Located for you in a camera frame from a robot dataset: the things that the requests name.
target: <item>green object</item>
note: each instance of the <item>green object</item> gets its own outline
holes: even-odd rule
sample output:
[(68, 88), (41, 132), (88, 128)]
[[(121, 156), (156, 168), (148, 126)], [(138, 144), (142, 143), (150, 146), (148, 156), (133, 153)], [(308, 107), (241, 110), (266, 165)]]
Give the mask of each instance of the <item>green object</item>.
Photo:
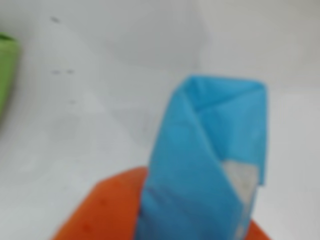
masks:
[(0, 115), (10, 92), (18, 54), (18, 43), (13, 38), (0, 33)]

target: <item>white background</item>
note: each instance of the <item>white background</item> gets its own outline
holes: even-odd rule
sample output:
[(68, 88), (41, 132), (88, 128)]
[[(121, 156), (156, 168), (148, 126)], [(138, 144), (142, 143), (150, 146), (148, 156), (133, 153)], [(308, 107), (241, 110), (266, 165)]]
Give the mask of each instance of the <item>white background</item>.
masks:
[(0, 0), (23, 52), (0, 127), (0, 239), (47, 240), (100, 179), (144, 165), (190, 73), (269, 87), (267, 182), (253, 217), (320, 239), (320, 2)]

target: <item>orange object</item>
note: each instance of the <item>orange object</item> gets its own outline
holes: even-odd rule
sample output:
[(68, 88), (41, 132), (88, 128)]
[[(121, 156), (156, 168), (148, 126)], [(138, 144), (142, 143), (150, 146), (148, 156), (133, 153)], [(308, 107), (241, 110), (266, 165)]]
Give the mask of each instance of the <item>orange object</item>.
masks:
[[(96, 185), (53, 240), (133, 240), (147, 168), (121, 173)], [(245, 240), (269, 240), (251, 222)]]
[(251, 221), (245, 240), (269, 240), (269, 237), (254, 221)]

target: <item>folded blue fabric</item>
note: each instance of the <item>folded blue fabric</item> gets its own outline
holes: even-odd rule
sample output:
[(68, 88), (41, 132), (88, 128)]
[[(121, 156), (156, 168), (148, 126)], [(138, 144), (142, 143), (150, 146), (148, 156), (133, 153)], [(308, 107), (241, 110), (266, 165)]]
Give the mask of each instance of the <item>folded blue fabric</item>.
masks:
[(240, 79), (192, 76), (173, 93), (151, 155), (136, 240), (245, 236), (255, 194), (246, 205), (223, 165), (254, 166), (257, 184), (264, 182), (266, 105), (264, 85)]

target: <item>blue fabric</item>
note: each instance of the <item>blue fabric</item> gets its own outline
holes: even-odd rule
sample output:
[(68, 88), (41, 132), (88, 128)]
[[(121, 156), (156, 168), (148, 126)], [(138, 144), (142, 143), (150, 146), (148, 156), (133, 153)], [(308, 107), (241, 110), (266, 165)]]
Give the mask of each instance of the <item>blue fabric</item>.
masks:
[(266, 89), (192, 76), (172, 95), (151, 155), (136, 240), (234, 240), (248, 227), (222, 161), (254, 164), (264, 182)]

